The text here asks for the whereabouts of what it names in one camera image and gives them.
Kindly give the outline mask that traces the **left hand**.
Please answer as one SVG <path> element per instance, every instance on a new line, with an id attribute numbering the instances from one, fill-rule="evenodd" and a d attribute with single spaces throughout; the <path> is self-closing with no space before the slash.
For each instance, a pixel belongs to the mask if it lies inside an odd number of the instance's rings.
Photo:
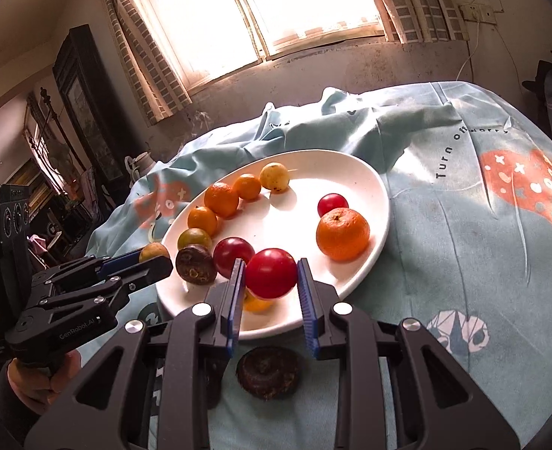
<path id="1" fill-rule="evenodd" d="M 7 368 L 7 381 L 13 393 L 29 410 L 43 414 L 81 368 L 82 358 L 78 351 L 66 354 L 59 369 L 51 376 L 47 376 L 41 369 L 27 367 L 14 358 Z"/>

